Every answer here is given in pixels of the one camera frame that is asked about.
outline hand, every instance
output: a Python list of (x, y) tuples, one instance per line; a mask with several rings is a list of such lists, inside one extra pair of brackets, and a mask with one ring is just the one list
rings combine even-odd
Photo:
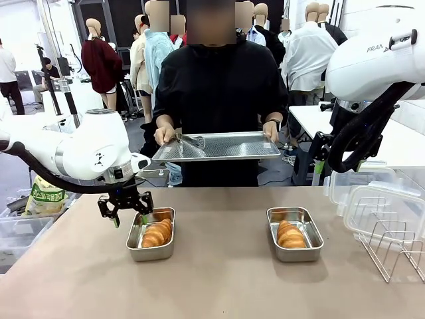
[(278, 128), (276, 122), (270, 121), (263, 125), (263, 132), (266, 134), (274, 143), (279, 142)]
[(154, 136), (158, 145), (162, 146), (164, 143), (170, 142), (170, 140), (174, 138), (174, 135), (174, 128), (170, 124), (166, 124), (157, 129)]

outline light blue shirt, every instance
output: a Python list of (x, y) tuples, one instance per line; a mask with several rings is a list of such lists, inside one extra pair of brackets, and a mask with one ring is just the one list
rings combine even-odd
[(152, 108), (154, 109), (156, 100), (155, 92), (159, 83), (162, 62), (175, 48), (166, 32), (155, 32), (151, 31), (151, 29), (146, 29), (145, 36), (145, 63), (147, 76), (149, 77), (149, 83), (153, 91)]

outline tongs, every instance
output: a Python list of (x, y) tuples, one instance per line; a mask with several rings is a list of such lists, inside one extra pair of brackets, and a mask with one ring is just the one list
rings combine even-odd
[(199, 148), (200, 150), (203, 150), (205, 148), (205, 139), (202, 136), (196, 136), (194, 138), (191, 138), (182, 133), (176, 133), (174, 138), (179, 143), (181, 143), (181, 141), (186, 141), (189, 144), (195, 146), (196, 148)]

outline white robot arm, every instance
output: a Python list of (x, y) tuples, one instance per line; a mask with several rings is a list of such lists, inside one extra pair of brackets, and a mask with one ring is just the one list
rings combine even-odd
[(88, 111), (73, 134), (26, 130), (1, 121), (0, 140), (0, 151), (7, 153), (20, 142), (50, 172), (74, 179), (103, 175), (108, 184), (125, 182), (151, 163), (143, 155), (130, 153), (126, 128), (111, 110)]
[[(343, 173), (377, 155), (396, 103), (425, 96), (424, 34), (420, 25), (396, 26), (353, 37), (335, 51), (326, 73), (326, 87), (337, 97), (333, 131), (316, 133), (313, 159)], [(352, 152), (345, 161), (344, 152)]]
[(392, 84), (417, 84), (403, 96), (425, 96), (425, 28), (359, 35), (343, 43), (327, 66), (326, 87), (344, 101), (373, 101)]
[[(0, 152), (19, 156), (57, 187), (75, 193), (109, 193), (109, 198), (102, 196), (98, 205), (102, 216), (113, 219), (116, 226), (120, 224), (118, 209), (152, 212), (150, 192), (139, 194), (134, 179), (151, 160), (130, 153), (126, 128), (117, 112), (87, 111), (72, 134), (13, 127), (11, 122), (0, 119)], [(82, 180), (102, 176), (106, 185), (81, 186), (60, 176)], [(113, 210), (108, 209), (108, 202), (114, 205)]]

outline black shirt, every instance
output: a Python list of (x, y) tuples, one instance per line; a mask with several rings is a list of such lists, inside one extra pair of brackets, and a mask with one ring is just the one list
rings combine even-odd
[(48, 75), (50, 75), (53, 78), (60, 78), (58, 68), (55, 67), (54, 65), (52, 65), (52, 68), (50, 70), (47, 70), (47, 72), (48, 72)]
[[(189, 45), (162, 64), (154, 117), (170, 115), (184, 134), (258, 130), (272, 112), (286, 121), (288, 93), (270, 51), (238, 37), (235, 45)], [(258, 185), (258, 161), (206, 161), (182, 165), (183, 186)]]

